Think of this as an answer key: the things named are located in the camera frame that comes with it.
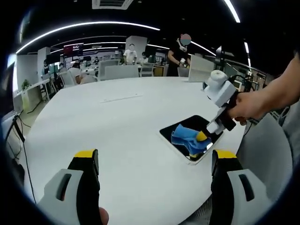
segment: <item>white shirt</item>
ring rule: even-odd
[[[137,54],[136,54],[136,51],[130,51],[129,49],[127,49],[124,54],[124,56],[126,56],[126,61],[129,63],[129,64],[132,64],[134,58],[137,57]]]
[[[68,72],[71,73],[71,76],[72,76],[72,78],[73,78],[75,84],[77,84],[77,83],[76,83],[76,77],[80,75],[80,69],[71,67],[71,68],[68,70]]]

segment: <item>desk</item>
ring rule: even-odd
[[[37,201],[76,152],[97,148],[99,205],[110,225],[177,225],[189,217],[211,194],[211,151],[188,165],[159,130],[195,114],[211,120],[218,108],[202,83],[186,80],[128,78],[60,90],[25,141]],[[236,153],[244,129],[225,131],[216,148]],[[26,168],[24,155],[21,163]],[[31,196],[27,175],[25,189]]]
[[[29,86],[26,90],[20,91],[17,95],[14,96],[14,107],[22,108],[26,113],[32,112],[42,100],[39,86],[46,85],[46,83],[50,81],[50,79],[46,79]],[[45,89],[47,98],[50,101],[48,90],[46,87]]]

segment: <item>chair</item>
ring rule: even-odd
[[[105,78],[105,67],[107,66],[117,66],[120,60],[105,60],[100,61],[98,64],[98,81],[104,81]]]
[[[178,76],[180,77],[188,77],[189,69],[178,67]]]
[[[164,68],[164,74],[163,74],[163,76],[167,76],[168,69],[169,69],[169,64],[166,64],[165,68]]]
[[[143,77],[143,76],[154,76],[154,74],[153,74],[153,68],[154,68],[154,64],[152,64],[152,63],[144,63],[144,64],[142,64],[141,71],[140,71],[140,77]]]
[[[270,200],[276,201],[292,174],[293,159],[282,127],[269,113],[243,138],[237,157],[265,184]]]
[[[137,66],[110,66],[105,67],[105,80],[139,77]]]
[[[60,74],[60,76],[61,76],[61,79],[64,83],[65,88],[73,87],[73,86],[76,85],[76,82],[75,82],[74,78],[72,77],[70,71],[63,72],[63,73]]]

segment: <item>ceiling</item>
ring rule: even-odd
[[[92,9],[91,0],[47,1],[35,6],[25,23],[22,45],[53,29],[75,23],[93,21],[121,21],[159,28],[98,24],[61,30],[41,38],[21,54],[67,42],[125,42],[126,37],[147,37],[150,44],[168,47],[178,34],[187,33],[192,41],[214,52],[220,45],[234,55],[232,60],[248,64],[244,42],[249,46],[252,67],[272,75],[283,72],[293,56],[295,34],[294,7],[276,0],[231,0],[241,23],[236,23],[224,0],[133,0],[127,10]],[[190,45],[191,53],[208,54]]]

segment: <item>curved light strip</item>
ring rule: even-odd
[[[84,43],[77,43],[77,44],[69,44],[69,45],[64,45],[64,47],[67,47],[67,46],[72,46],[72,45],[83,45]]]
[[[195,43],[194,41],[191,41],[191,43],[194,44],[194,45],[196,45],[196,46],[198,46],[198,47],[200,47],[200,48],[202,48],[202,49],[204,49],[205,51],[209,52],[210,54],[216,56],[215,53],[213,53],[213,52],[211,52],[210,50],[208,50],[207,48],[204,48],[203,46],[201,46],[201,45]]]
[[[62,51],[62,50],[64,50],[64,49],[62,48],[62,49],[59,49],[59,50],[56,50],[56,51],[50,52],[50,54],[52,54],[52,53],[55,53],[55,52],[59,52],[59,51]]]
[[[157,48],[169,49],[169,48],[167,48],[167,47],[158,46],[158,45],[150,45],[150,44],[147,44],[147,46],[152,46],[152,47],[157,47]]]
[[[118,47],[106,47],[106,48],[89,48],[89,49],[83,49],[83,51],[91,51],[91,50],[98,50],[98,49],[113,49]]]
[[[224,0],[224,2],[225,2],[226,5],[228,6],[228,8],[229,8],[231,14],[233,15],[235,21],[236,21],[237,23],[240,23],[239,16],[238,16],[238,14],[236,13],[236,11],[235,11],[235,9],[234,9],[234,7],[233,7],[231,1],[230,1],[230,0]]]
[[[88,43],[84,45],[98,45],[98,44],[126,44],[126,42],[96,42],[96,43]]]
[[[27,48],[32,43],[36,42],[37,40],[39,40],[39,39],[41,39],[41,38],[43,38],[43,37],[45,37],[45,36],[47,36],[49,34],[55,33],[55,32],[60,31],[60,30],[72,28],[72,27],[79,27],[79,26],[85,26],[85,25],[94,25],[94,24],[123,24],[123,25],[132,25],[132,26],[137,26],[137,27],[144,27],[144,28],[148,28],[148,29],[152,29],[152,30],[160,30],[160,29],[155,28],[155,27],[150,27],[150,26],[146,26],[146,25],[142,25],[142,24],[137,24],[137,23],[131,23],[131,22],[118,22],[118,21],[82,22],[82,23],[72,24],[72,25],[69,25],[69,26],[60,27],[60,28],[57,28],[55,30],[49,31],[49,32],[47,32],[45,34],[42,34],[42,35],[36,37],[35,39],[31,40],[30,42],[26,43],[21,48],[19,48],[16,51],[16,54],[20,53],[23,49]]]

